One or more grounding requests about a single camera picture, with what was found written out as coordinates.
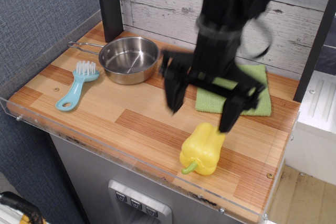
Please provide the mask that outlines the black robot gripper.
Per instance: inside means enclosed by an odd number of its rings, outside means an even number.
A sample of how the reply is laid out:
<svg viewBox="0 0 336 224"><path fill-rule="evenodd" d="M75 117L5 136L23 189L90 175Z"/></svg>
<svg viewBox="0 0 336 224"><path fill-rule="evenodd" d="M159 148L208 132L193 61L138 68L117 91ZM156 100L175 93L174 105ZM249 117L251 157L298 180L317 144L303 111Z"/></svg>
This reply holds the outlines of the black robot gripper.
<svg viewBox="0 0 336 224"><path fill-rule="evenodd" d="M219 131L228 133L243 110L256 108L265 86L241 71L235 62L242 31L199 31L193 53L163 51L160 72L166 103L175 114L183 105L186 88L194 85L226 98Z"/></svg>

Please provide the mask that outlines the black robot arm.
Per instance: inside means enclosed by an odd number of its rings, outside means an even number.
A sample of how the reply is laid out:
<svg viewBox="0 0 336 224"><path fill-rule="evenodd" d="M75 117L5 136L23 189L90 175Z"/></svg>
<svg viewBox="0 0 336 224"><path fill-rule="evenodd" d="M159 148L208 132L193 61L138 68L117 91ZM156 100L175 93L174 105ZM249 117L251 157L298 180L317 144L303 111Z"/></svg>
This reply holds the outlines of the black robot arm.
<svg viewBox="0 0 336 224"><path fill-rule="evenodd" d="M177 112L187 86L225 98L219 130L229 132L240 114L258 105L265 86L235 62L243 27L266 10L270 0L203 0L197 18L198 36L192 53L164 51L160 73L167 106Z"/></svg>

